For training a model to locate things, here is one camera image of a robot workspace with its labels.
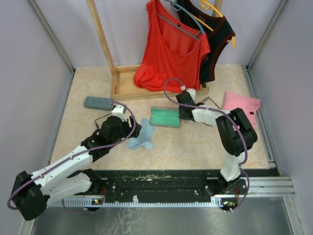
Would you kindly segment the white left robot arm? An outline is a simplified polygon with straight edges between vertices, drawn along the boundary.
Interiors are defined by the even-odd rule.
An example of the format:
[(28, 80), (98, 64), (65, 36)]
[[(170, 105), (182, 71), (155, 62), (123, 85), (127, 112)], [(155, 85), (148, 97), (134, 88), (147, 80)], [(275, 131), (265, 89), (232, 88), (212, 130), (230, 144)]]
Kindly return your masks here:
[(141, 129), (134, 117), (108, 117), (100, 129), (60, 160), (33, 173), (19, 173), (7, 201), (8, 208), (18, 210), (29, 221), (57, 201), (79, 193), (98, 193), (102, 180), (88, 165), (126, 139), (138, 137)]

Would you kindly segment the grey glasses case green lining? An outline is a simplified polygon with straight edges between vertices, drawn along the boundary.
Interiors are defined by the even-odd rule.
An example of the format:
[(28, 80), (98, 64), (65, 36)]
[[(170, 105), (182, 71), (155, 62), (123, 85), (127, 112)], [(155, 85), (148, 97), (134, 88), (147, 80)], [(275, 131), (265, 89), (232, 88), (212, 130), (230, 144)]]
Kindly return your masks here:
[(179, 109), (161, 106), (151, 107), (150, 124), (158, 127), (179, 128)]

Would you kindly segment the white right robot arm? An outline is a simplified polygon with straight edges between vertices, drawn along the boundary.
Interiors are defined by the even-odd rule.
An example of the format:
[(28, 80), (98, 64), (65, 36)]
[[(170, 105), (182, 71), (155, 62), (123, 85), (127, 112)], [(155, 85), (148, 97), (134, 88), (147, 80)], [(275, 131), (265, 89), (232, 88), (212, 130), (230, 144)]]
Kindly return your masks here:
[(241, 175), (241, 165), (247, 162), (248, 150), (258, 140), (256, 131), (241, 108), (215, 109), (195, 102), (195, 92), (187, 89), (176, 95), (179, 118), (214, 126), (218, 129), (222, 146), (226, 151), (220, 170), (219, 190), (231, 193)]

